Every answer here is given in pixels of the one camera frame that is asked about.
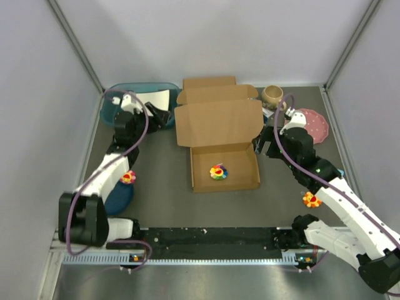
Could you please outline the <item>green yellow plush flower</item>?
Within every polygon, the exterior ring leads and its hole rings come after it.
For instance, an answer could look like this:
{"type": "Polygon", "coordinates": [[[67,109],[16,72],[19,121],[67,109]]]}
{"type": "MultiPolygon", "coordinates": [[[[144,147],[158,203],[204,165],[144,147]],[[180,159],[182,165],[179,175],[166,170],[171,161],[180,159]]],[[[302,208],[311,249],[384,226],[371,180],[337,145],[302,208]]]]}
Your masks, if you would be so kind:
{"type": "Polygon", "coordinates": [[[222,164],[214,165],[210,170],[210,177],[214,180],[224,180],[228,176],[227,169],[222,164]]]}

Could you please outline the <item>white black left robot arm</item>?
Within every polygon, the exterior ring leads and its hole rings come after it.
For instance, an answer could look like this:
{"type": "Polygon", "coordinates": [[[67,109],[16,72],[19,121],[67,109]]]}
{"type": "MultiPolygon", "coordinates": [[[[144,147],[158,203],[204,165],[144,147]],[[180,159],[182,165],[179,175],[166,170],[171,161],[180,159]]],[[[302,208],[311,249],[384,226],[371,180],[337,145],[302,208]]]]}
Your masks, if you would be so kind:
{"type": "Polygon", "coordinates": [[[129,248],[142,239],[139,223],[119,217],[133,200],[132,170],[144,133],[164,129],[171,117],[167,107],[151,102],[125,104],[114,117],[114,134],[100,165],[88,180],[59,198],[58,238],[68,244],[101,247],[121,240],[129,248]]]}

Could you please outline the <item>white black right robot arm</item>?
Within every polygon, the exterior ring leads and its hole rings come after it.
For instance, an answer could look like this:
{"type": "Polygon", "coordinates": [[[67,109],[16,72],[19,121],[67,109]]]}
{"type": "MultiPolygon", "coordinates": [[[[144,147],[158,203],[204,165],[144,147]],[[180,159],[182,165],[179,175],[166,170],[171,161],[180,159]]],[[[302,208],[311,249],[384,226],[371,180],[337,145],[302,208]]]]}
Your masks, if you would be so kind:
{"type": "Polygon", "coordinates": [[[399,285],[399,234],[383,222],[357,197],[338,169],[316,154],[313,139],[301,127],[282,134],[274,126],[261,131],[258,148],[269,142],[269,158],[285,162],[296,181],[327,205],[348,228],[340,232],[311,214],[295,217],[292,241],[328,250],[356,269],[377,293],[388,293],[399,285]]]}

